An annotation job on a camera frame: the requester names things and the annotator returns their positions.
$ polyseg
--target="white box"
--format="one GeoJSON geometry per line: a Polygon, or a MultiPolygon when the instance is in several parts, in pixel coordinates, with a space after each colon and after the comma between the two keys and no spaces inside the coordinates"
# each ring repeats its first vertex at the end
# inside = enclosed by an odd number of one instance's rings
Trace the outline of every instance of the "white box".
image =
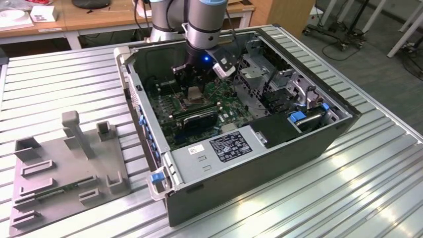
{"type": "Polygon", "coordinates": [[[34,22],[56,21],[58,11],[55,6],[34,6],[31,10],[31,18],[34,22]]]}
{"type": "Polygon", "coordinates": [[[323,11],[319,10],[317,7],[313,7],[311,12],[310,12],[310,16],[309,16],[309,19],[307,19],[307,25],[318,26],[319,17],[323,18],[323,11]]]}
{"type": "Polygon", "coordinates": [[[8,31],[34,26],[31,17],[26,12],[24,16],[14,21],[0,20],[0,31],[8,31]]]}

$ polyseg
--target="white label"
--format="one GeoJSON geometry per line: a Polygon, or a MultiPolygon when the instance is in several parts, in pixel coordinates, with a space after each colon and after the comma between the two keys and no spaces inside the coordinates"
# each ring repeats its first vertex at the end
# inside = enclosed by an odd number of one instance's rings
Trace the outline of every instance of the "white label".
{"type": "Polygon", "coordinates": [[[62,28],[47,28],[47,29],[40,29],[39,32],[48,32],[48,31],[62,31],[62,28]]]}
{"type": "Polygon", "coordinates": [[[203,150],[205,150],[203,145],[197,145],[197,146],[189,148],[190,155],[194,155],[194,154],[202,152],[203,150]]]}

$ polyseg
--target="aluminum extrusion table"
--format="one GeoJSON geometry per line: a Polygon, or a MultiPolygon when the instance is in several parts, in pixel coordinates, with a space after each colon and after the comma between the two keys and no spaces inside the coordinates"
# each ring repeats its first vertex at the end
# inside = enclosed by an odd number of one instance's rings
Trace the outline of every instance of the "aluminum extrusion table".
{"type": "Polygon", "coordinates": [[[283,29],[263,30],[363,113],[325,154],[171,228],[144,182],[147,162],[112,54],[122,45],[14,58],[0,78],[0,237],[8,237],[12,140],[64,136],[66,110],[80,112],[83,130],[106,119],[118,125],[134,192],[24,237],[422,236],[422,136],[283,29]]]}

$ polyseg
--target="blue latch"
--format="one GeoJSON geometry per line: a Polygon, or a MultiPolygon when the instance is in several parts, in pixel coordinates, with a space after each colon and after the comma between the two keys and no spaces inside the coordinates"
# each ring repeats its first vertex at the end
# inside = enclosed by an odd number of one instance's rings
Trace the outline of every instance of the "blue latch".
{"type": "Polygon", "coordinates": [[[144,121],[146,121],[146,120],[144,120],[144,115],[142,115],[142,116],[140,116],[140,120],[139,120],[139,125],[143,125],[144,121]]]}
{"type": "Polygon", "coordinates": [[[327,111],[330,109],[330,105],[327,105],[326,103],[322,104],[323,109],[327,111]]]}
{"type": "Polygon", "coordinates": [[[152,184],[157,184],[165,180],[165,172],[159,172],[157,174],[151,175],[151,182],[152,184]]]}
{"type": "Polygon", "coordinates": [[[306,115],[303,112],[293,113],[290,116],[290,119],[294,123],[297,123],[299,120],[303,120],[305,118],[306,118],[306,115]]]}

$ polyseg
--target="circuit board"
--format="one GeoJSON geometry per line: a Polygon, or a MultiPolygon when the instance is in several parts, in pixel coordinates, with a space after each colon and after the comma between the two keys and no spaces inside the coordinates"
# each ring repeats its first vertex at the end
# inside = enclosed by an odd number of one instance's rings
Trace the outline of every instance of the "circuit board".
{"type": "Polygon", "coordinates": [[[254,119],[226,82],[219,85],[210,83],[205,88],[203,97],[195,103],[187,102],[183,92],[174,92],[165,96],[148,93],[148,98],[173,150],[223,134],[226,132],[222,131],[223,126],[231,125],[234,128],[241,128],[254,119]],[[218,111],[218,123],[203,133],[187,136],[183,141],[178,140],[179,124],[174,115],[195,115],[205,111],[203,108],[218,111]]]}

